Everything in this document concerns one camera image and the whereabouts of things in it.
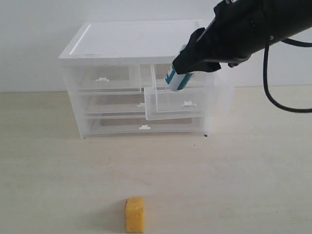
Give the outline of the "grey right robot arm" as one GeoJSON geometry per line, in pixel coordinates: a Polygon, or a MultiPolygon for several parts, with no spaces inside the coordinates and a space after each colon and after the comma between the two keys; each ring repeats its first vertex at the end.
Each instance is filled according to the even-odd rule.
{"type": "Polygon", "coordinates": [[[173,61],[178,74],[214,72],[221,63],[235,67],[267,44],[312,26],[310,0],[223,0],[207,28],[195,30],[173,61]]]}

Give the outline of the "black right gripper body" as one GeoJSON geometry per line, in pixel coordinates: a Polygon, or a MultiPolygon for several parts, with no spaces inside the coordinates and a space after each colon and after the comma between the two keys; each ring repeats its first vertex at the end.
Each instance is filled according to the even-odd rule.
{"type": "Polygon", "coordinates": [[[265,47],[266,32],[261,4],[218,4],[215,18],[195,30],[188,43],[198,58],[215,58],[235,67],[265,47]]]}

